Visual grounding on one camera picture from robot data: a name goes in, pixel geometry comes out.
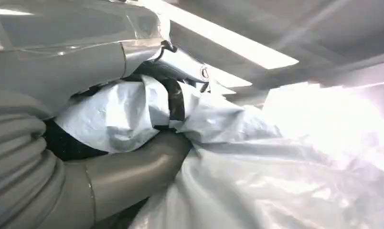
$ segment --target ribbed hose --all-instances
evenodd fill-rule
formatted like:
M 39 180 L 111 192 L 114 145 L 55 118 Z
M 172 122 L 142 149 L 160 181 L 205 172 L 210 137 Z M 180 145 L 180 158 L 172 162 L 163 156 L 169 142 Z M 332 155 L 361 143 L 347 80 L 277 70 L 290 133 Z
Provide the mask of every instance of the ribbed hose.
M 0 228 L 89 228 L 165 187 L 191 147 L 161 132 L 131 153 L 63 163 L 45 149 L 45 128 L 0 115 Z

